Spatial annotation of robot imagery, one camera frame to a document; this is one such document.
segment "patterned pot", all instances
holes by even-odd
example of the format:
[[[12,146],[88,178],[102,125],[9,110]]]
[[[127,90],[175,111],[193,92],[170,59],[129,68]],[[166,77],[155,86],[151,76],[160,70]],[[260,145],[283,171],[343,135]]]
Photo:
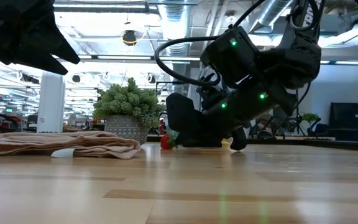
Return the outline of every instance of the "patterned pot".
[[[146,143],[149,130],[143,127],[134,116],[112,115],[106,119],[104,131],[116,134],[120,138],[134,139],[140,144]]]

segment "wooden table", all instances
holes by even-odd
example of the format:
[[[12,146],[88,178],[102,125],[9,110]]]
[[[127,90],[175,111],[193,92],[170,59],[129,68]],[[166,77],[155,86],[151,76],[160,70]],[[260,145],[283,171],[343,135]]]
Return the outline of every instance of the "wooden table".
[[[0,157],[0,223],[358,223],[358,152],[161,151],[129,161]]]

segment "wall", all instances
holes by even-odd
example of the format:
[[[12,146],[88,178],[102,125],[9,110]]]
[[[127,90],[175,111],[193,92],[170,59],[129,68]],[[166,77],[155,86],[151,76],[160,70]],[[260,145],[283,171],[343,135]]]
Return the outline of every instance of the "wall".
[[[331,102],[358,103],[358,66],[322,65],[300,112],[317,113],[322,123],[328,123]]]

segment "folded cloth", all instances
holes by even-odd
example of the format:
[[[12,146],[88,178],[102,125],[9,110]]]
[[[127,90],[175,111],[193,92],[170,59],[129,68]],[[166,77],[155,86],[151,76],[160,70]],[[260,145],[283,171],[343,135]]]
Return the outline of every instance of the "folded cloth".
[[[75,133],[6,133],[0,134],[0,155],[23,151],[53,151],[75,148],[75,156],[130,159],[140,150],[133,139],[123,139],[104,131]]]

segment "white column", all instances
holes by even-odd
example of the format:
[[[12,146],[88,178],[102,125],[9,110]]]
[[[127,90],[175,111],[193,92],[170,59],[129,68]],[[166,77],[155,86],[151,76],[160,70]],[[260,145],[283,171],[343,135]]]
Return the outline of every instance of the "white column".
[[[42,74],[37,121],[38,133],[60,133],[63,131],[65,88],[63,75],[50,72]]]

